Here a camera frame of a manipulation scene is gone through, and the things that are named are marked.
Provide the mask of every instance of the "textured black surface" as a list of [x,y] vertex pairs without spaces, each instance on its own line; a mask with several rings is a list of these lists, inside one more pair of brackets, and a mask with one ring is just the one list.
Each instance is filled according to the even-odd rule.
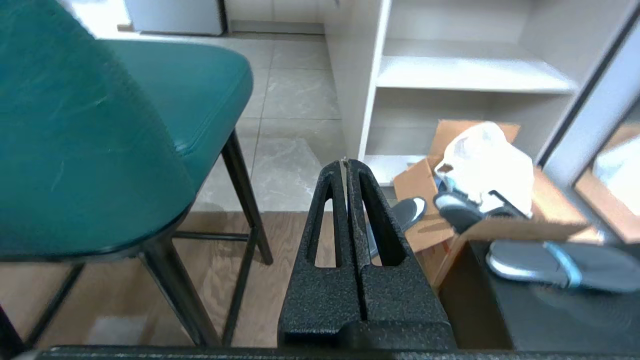
[[[461,348],[640,354],[640,292],[563,290],[502,279],[472,241],[440,292]],[[640,258],[640,246],[620,249]]]
[[164,347],[55,347],[37,360],[100,359],[204,359],[204,360],[632,360],[637,356],[550,354],[544,352],[401,352],[386,350],[280,349],[280,348],[164,348]]
[[[333,199],[336,267],[315,266],[324,203]],[[318,177],[289,288],[278,322],[278,345],[337,346],[337,333],[360,319],[353,251],[340,163],[334,161]]]
[[[371,170],[349,160],[320,173],[278,324],[279,346],[455,349],[451,327]],[[324,202],[333,199],[336,268],[316,268]],[[369,255],[366,216],[383,266]]]

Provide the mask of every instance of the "cardboard box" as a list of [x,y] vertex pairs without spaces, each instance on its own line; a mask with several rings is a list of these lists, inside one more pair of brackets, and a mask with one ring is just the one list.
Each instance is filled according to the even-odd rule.
[[[472,226],[463,234],[456,234],[449,223],[440,217],[433,205],[438,193],[433,169],[444,158],[449,143],[464,130],[479,124],[478,121],[441,120],[431,144],[429,155],[394,178],[398,200],[421,196],[427,200],[427,212],[415,226],[405,233],[408,243],[416,253],[431,285],[438,289],[444,276],[468,240],[555,240],[586,241],[600,243],[597,232],[588,229],[586,219],[566,200],[544,173],[534,171],[531,220],[514,218],[487,218]],[[512,143],[520,126],[498,124],[507,141]]]

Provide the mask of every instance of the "tile floor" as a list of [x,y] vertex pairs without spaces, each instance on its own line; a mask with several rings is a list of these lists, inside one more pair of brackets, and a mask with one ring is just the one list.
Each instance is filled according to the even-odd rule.
[[[249,59],[254,87],[237,133],[261,211],[308,211],[322,167],[346,155],[324,36],[173,37],[99,30],[94,35],[218,45]],[[222,159],[193,209],[241,211]]]

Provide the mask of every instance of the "black metal frame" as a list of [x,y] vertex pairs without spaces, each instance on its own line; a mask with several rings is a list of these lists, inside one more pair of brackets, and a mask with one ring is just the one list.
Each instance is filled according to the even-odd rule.
[[[346,201],[338,161],[318,177],[280,312],[278,347],[456,349],[447,316],[373,173],[357,160],[343,165]],[[328,199],[336,267],[318,268],[314,262]],[[382,266],[371,262],[365,216]]]
[[[246,288],[246,281],[251,268],[255,246],[258,246],[262,261],[265,264],[271,265],[273,263],[273,256],[271,255],[269,243],[267,242],[266,233],[264,232],[264,226],[262,225],[262,219],[255,201],[255,196],[253,195],[249,174],[244,164],[244,158],[235,130],[229,136],[221,153],[240,204],[242,205],[244,215],[249,223],[250,232],[248,234],[176,231],[189,213],[189,207],[158,233],[143,239],[134,240],[130,242],[126,248],[108,249],[93,254],[78,254],[77,256],[65,256],[62,258],[34,259],[35,261],[52,262],[69,261],[74,262],[76,265],[72,267],[63,281],[61,288],[50,301],[25,341],[22,341],[13,328],[9,318],[0,307],[0,357],[11,358],[33,348],[38,343],[38,340],[64,302],[65,297],[80,277],[85,262],[127,257],[137,257],[141,259],[194,344],[208,347],[220,345],[229,346],[236,329],[236,322],[244,289]],[[200,297],[198,297],[198,293],[173,246],[173,238],[246,242],[246,249],[238,273],[222,338],[216,333],[209,319],[209,315]]]

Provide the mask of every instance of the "flip-flop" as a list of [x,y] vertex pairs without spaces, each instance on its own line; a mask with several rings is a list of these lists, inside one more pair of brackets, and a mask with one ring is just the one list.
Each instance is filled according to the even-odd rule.
[[616,293],[640,290],[640,262],[614,247],[499,240],[491,244],[486,262],[505,279]]
[[475,203],[457,192],[439,193],[433,197],[433,204],[440,216],[451,224],[458,234],[464,233],[486,217]]
[[[411,229],[427,212],[427,202],[422,197],[412,197],[398,202],[391,208],[391,214],[396,217],[400,230],[405,232]],[[378,255],[378,246],[373,236],[371,225],[367,223],[367,240],[369,242],[369,254],[371,258]]]

